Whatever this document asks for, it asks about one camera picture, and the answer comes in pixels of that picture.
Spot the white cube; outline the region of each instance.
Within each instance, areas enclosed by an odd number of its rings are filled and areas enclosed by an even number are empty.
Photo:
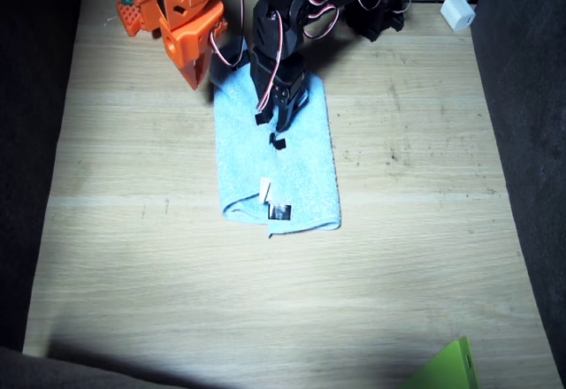
[[[476,13],[466,0],[445,0],[440,14],[454,32],[469,27],[476,18]]]

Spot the towel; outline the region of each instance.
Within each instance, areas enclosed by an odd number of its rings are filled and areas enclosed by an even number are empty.
[[[227,50],[233,50],[234,45],[237,41]],[[216,55],[210,65],[222,214],[230,221],[267,225],[268,236],[340,227],[340,200],[322,80],[305,76],[308,96],[302,99],[303,105],[289,129],[277,135],[278,140],[285,139],[287,147],[276,150],[270,136],[275,133],[277,112],[269,124],[256,124],[258,99],[249,68],[247,64],[233,71]],[[264,186],[271,182],[269,202],[260,202],[262,182]]]

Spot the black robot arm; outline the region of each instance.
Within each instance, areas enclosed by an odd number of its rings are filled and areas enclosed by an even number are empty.
[[[305,63],[297,52],[304,41],[304,28],[325,12],[338,13],[342,7],[347,23],[371,41],[384,29],[393,27],[400,31],[403,27],[401,0],[260,0],[257,3],[251,77],[258,98],[267,99],[258,105],[258,125],[269,122],[277,106],[277,131],[281,133],[289,127],[305,91],[302,84]]]

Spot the orange robot part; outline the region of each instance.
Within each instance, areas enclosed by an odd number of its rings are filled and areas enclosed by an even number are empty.
[[[210,67],[209,34],[219,40],[226,31],[220,0],[118,0],[118,16],[128,35],[141,29],[161,30],[165,51],[192,89],[197,89]]]

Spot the wooden surface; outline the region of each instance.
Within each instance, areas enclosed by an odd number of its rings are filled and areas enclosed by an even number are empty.
[[[25,352],[222,387],[390,388],[468,336],[483,388],[560,387],[469,31],[419,4],[399,34],[340,23],[305,49],[342,228],[267,240],[220,214],[210,86],[129,39],[114,4],[82,2]]]

